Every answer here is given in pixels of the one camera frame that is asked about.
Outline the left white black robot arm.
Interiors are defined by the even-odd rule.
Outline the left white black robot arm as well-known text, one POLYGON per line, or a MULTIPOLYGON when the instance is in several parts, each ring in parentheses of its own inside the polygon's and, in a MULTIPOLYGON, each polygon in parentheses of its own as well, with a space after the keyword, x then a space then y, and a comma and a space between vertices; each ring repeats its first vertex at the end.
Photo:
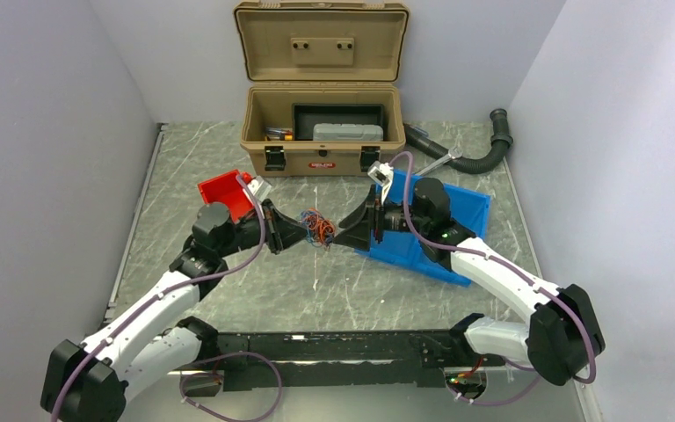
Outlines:
POLYGON ((173 369, 210 367, 217 330, 180 315, 232 274, 225 258, 253 249, 278 254, 308 232, 270 200, 233 217, 220 202, 203 206, 182 251, 159 281, 107 326, 51 352, 40 406, 53 421, 116 421, 127 404, 173 369))

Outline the blue two-compartment plastic bin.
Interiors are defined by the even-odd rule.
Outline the blue two-compartment plastic bin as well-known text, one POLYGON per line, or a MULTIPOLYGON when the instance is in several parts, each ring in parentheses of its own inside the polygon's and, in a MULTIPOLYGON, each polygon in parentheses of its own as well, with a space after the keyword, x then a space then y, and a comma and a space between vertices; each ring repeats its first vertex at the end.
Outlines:
MULTIPOLYGON (((461 225, 471 229, 480 238, 485 238, 489 220, 490 196, 462 187, 444 183, 450 197, 451 216, 461 225)), ((356 254, 403 269, 420 273, 436 280, 468 287, 471 280, 447 271, 431 262, 421 248, 421 243, 410 233, 389 232, 382 242, 371 241, 370 251, 354 249, 356 254)))

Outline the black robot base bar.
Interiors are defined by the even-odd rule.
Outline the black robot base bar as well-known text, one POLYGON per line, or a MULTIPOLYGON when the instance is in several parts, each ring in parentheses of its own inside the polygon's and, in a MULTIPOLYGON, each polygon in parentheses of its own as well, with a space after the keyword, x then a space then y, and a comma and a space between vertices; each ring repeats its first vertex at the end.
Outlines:
POLYGON ((448 330, 221 332, 184 370, 216 371, 226 392, 275 387, 411 384, 441 388, 443 376, 502 367, 448 330))

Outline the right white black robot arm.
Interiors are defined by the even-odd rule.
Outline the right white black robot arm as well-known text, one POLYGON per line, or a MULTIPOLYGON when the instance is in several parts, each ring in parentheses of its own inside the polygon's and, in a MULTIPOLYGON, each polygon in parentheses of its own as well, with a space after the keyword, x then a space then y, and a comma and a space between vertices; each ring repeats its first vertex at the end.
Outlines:
POLYGON ((428 260, 471 280, 521 318, 519 324, 480 314, 462 319, 449 341, 457 363, 494 354, 557 386, 594 382, 606 342, 588 293, 577 284, 545 281, 504 258, 453 217, 452 205, 446 185, 435 178, 410 183, 410 197, 399 202, 383 201, 378 186, 370 186, 364 203, 338 224, 334 242, 370 251, 389 232, 411 233, 428 260))

